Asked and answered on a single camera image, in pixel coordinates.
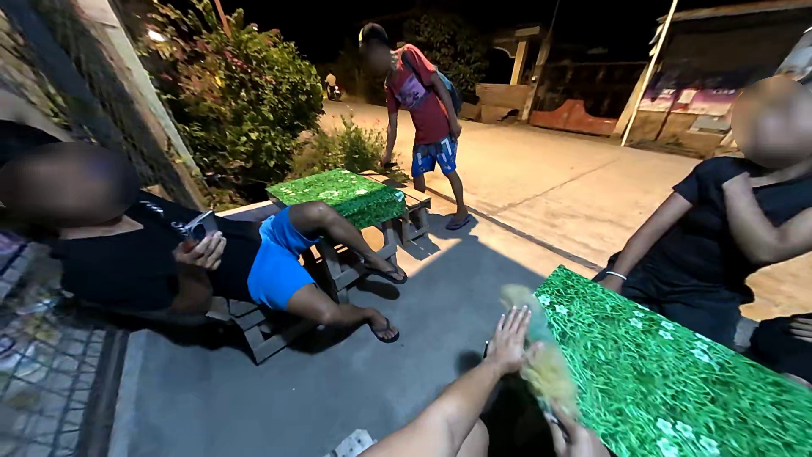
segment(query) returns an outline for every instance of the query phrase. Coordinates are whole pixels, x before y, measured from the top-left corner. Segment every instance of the hand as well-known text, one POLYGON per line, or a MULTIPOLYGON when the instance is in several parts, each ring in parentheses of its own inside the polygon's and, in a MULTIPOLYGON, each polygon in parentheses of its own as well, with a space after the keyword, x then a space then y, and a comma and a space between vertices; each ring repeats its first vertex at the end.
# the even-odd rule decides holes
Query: hand
POLYGON ((752 189, 750 185, 750 174, 748 172, 740 173, 725 181, 722 184, 722 190, 729 189, 752 189))
POLYGON ((222 232, 215 232, 206 235, 197 246, 191 245, 189 240, 182 241, 172 254, 177 263, 216 270, 220 266, 220 257, 225 249, 226 238, 222 232))
POLYGON ((525 358, 525 336, 530 325, 530 310, 515 307, 502 314, 494 336, 488 343, 485 361, 496 363, 502 374, 519 371, 525 358))
POLYGON ((799 340, 812 342, 812 319, 796 317, 789 324, 789 332, 799 340))
POLYGON ((392 153, 384 154, 381 158, 381 168, 385 168, 387 163, 391 163, 392 161, 392 153))
POLYGON ((607 277, 603 278, 598 284, 619 294, 620 290, 623 289, 623 278, 615 275, 607 275, 607 277))
POLYGON ((595 432, 589 430, 552 405, 557 421, 545 414, 553 435, 555 453, 559 457, 609 457, 609 450, 595 432), (569 441, 564 438, 564 431, 569 441))
POLYGON ((460 134, 462 133, 462 124, 460 124, 459 120, 453 120, 449 123, 448 128, 451 130, 451 136, 454 138, 459 138, 460 134))

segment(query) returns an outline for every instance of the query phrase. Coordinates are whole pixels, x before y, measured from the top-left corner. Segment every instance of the black flip-flop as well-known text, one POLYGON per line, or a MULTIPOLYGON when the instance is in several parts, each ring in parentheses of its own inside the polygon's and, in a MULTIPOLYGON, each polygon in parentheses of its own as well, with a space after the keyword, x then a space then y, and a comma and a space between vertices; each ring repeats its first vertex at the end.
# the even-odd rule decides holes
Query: black flip-flop
MULTIPOLYGON (((372 326, 370 326, 369 329, 372 330, 372 334, 375 335, 375 337, 380 342, 385 342, 385 343, 388 344, 388 343, 396 342, 396 341, 398 341, 398 338, 400 338, 400 332, 395 333, 394 337, 384 338, 384 337, 379 336, 378 333, 375 332, 375 329, 372 328, 372 326)), ((385 329, 383 329, 383 330, 378 330, 378 331, 379 332, 386 332, 387 330, 392 330, 392 326, 389 325, 389 319, 387 319, 387 327, 385 329)))
POLYGON ((384 272, 383 270, 378 270, 377 268, 372 268, 372 267, 367 266, 367 265, 365 265, 364 267, 367 269, 367 271, 369 272, 370 275, 380 276, 380 277, 382 277, 383 279, 389 281, 392 284, 398 284, 398 285, 405 284, 406 280, 408 279, 408 276, 406 275, 406 271, 404 271, 404 277, 402 277, 400 279, 395 279, 392 276, 392 275, 399 275, 400 274, 399 270, 403 270, 402 268, 395 267, 395 269, 392 270, 392 271, 384 272))
POLYGON ((464 226, 468 225, 468 222, 471 222, 471 219, 472 217, 470 214, 466 214, 465 217, 459 222, 454 222, 454 218, 452 217, 451 220, 448 221, 448 224, 446 224, 446 230, 462 229, 464 226))

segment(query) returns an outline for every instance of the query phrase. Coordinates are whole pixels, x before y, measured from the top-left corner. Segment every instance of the foot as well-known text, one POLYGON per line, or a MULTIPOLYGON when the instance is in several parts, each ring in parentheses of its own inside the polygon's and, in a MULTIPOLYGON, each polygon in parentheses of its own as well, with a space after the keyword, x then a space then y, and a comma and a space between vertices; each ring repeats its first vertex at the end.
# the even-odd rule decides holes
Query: foot
POLYGON ((461 213, 458 212, 448 221, 446 224, 446 230, 459 230, 462 229, 465 225, 468 225, 468 222, 471 222, 471 215, 468 212, 461 213))
POLYGON ((391 276, 391 278, 395 281, 400 282, 406 277, 406 272, 402 268, 392 265, 384 260, 380 255, 370 256, 369 259, 366 260, 366 263, 370 267, 391 276))
POLYGON ((391 340, 398 336, 400 331, 383 314, 374 309, 370 309, 370 311, 372 315, 369 318, 369 328, 379 340, 391 340))

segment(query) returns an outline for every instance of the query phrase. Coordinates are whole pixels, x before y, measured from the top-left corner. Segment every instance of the motorcycle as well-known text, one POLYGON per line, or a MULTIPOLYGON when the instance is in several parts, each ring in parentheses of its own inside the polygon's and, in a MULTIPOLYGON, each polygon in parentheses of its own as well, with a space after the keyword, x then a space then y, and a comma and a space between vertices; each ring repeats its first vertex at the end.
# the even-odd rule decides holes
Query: motorcycle
POLYGON ((333 102, 338 102, 341 100, 341 89, 337 85, 328 85, 327 86, 327 98, 332 100, 333 102))

